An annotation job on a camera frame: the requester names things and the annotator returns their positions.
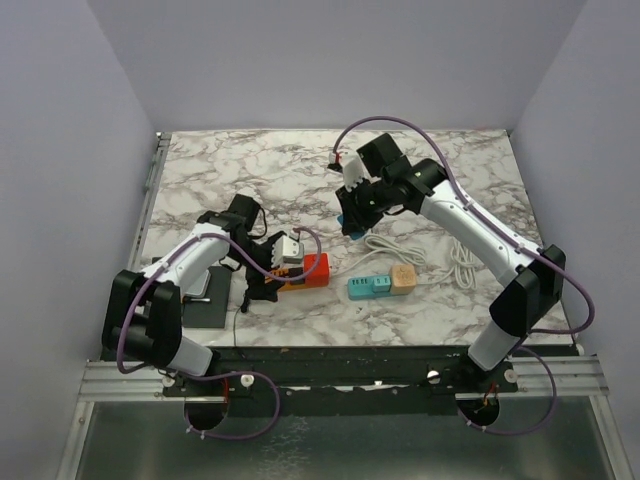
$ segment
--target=black cable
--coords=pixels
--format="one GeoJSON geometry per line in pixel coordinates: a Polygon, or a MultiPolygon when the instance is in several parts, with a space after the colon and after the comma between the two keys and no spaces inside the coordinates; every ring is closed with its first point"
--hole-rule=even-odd
{"type": "Polygon", "coordinates": [[[240,357],[242,357],[243,360],[246,360],[247,356],[240,349],[240,347],[238,347],[238,337],[236,337],[236,325],[238,323],[236,322],[236,319],[238,318],[238,313],[240,312],[241,309],[242,309],[242,305],[238,307],[238,309],[236,310],[236,313],[233,315],[233,349],[236,352],[238,352],[238,355],[240,355],[240,357]]]}
{"type": "Polygon", "coordinates": [[[262,235],[249,235],[249,238],[251,238],[252,240],[260,240],[267,234],[267,231],[268,231],[267,214],[265,213],[264,208],[262,207],[260,207],[260,211],[262,212],[262,225],[264,225],[264,232],[262,233],[262,235]]]}
{"type": "Polygon", "coordinates": [[[389,212],[384,212],[385,215],[388,215],[389,217],[395,217],[396,215],[400,215],[401,213],[406,212],[407,209],[405,207],[402,207],[400,210],[398,210],[397,212],[393,212],[393,213],[389,213],[389,212]]]}

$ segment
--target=white cable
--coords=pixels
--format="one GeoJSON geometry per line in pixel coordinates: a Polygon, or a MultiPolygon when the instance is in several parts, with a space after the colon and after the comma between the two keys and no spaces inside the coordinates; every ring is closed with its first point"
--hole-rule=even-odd
{"type": "MultiPolygon", "coordinates": [[[[390,255],[394,255],[401,262],[410,263],[416,267],[425,267],[429,265],[427,252],[420,247],[403,247],[393,240],[376,235],[375,233],[370,233],[365,236],[364,244],[371,251],[344,270],[332,275],[333,277],[343,275],[353,270],[367,258],[377,253],[388,253],[390,255]]],[[[449,257],[452,262],[452,266],[445,274],[433,280],[429,280],[427,283],[420,283],[419,285],[436,285],[453,275],[460,288],[463,290],[475,290],[477,287],[475,272],[477,265],[473,253],[471,253],[467,247],[462,245],[458,239],[454,238],[453,246],[449,251],[449,257]]]]}

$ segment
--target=robotic arm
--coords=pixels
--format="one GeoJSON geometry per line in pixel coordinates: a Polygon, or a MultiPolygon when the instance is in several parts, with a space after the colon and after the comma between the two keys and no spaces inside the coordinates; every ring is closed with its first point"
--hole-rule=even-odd
{"type": "Polygon", "coordinates": [[[460,188],[466,202],[460,200],[444,168],[428,158],[411,165],[389,134],[358,149],[358,155],[360,158],[342,163],[344,187],[336,192],[342,207],[344,235],[362,236],[390,208],[401,206],[400,211],[422,215],[450,232],[505,287],[489,308],[493,321],[468,351],[476,367],[491,371],[524,341],[534,324],[562,296],[562,277],[541,262],[531,261],[520,249],[538,251],[561,268],[565,264],[564,253],[555,245],[538,248],[476,203],[475,208],[514,238],[519,248],[507,244],[469,211],[465,203],[473,199],[460,188]],[[371,177],[379,179],[366,179],[363,164],[371,177]]]}
{"type": "Polygon", "coordinates": [[[284,263],[300,264],[304,247],[298,238],[278,232],[258,244],[249,235],[260,205],[252,198],[236,195],[224,212],[206,212],[189,236],[162,259],[140,272],[121,271],[113,281],[102,344],[117,350],[120,334],[131,305],[135,313],[127,329],[124,354],[156,368],[202,376],[211,364],[212,352],[182,335],[182,297],[205,270],[225,257],[247,267],[249,299],[277,301],[282,282],[265,284],[264,275],[247,258],[230,250],[229,239],[263,270],[284,263]],[[140,302],[135,301],[143,286],[140,302]]]}

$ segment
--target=white wall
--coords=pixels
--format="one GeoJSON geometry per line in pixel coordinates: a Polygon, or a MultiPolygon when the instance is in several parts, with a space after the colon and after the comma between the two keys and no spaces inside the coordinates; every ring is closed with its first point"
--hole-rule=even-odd
{"type": "Polygon", "coordinates": [[[84,0],[0,3],[0,477],[52,478],[154,132],[84,0]]]}
{"type": "Polygon", "coordinates": [[[159,130],[513,128],[584,4],[88,1],[159,130]]]}
{"type": "MultiPolygon", "coordinates": [[[[640,2],[589,0],[512,136],[543,237],[589,287],[598,352],[640,475],[640,2]]],[[[585,318],[567,292],[574,325],[585,318]]]]}

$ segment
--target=marble surface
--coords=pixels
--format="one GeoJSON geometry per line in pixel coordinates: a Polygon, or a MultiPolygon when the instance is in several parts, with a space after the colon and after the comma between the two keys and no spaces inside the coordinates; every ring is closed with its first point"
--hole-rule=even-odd
{"type": "MultiPolygon", "coordinates": [[[[339,272],[368,252],[361,242],[340,233],[335,190],[341,176],[326,170],[327,154],[339,132],[332,130],[210,131],[175,133],[162,174],[143,263],[162,256],[193,228],[204,210],[224,210],[235,193],[254,197],[267,212],[269,231],[305,225],[315,229],[332,269],[339,272]]],[[[341,152],[375,138],[378,131],[349,134],[341,152]]],[[[435,158],[431,148],[410,132],[392,132],[413,162],[435,158]]],[[[535,220],[504,131],[437,131],[433,137],[450,159],[466,190],[496,217],[540,243],[535,220]]],[[[406,246],[426,249],[430,265],[418,270],[419,283],[442,276],[451,266],[452,237],[435,223],[412,213],[386,217],[374,233],[406,246]]],[[[304,239],[307,252],[313,241],[304,239]]],[[[478,288],[462,290],[453,278],[420,285],[408,296],[352,302],[346,282],[356,275],[388,273],[398,263],[373,256],[328,288],[282,292],[277,303],[253,302],[237,316],[238,345],[451,345],[470,344],[487,322],[488,307],[501,287],[483,266],[478,288]]],[[[242,302],[244,273],[233,275],[225,330],[186,330],[204,345],[232,345],[232,321],[242,302]]],[[[556,306],[540,327],[566,328],[556,306]]],[[[529,343],[568,343],[568,336],[534,335],[529,343]]]]}

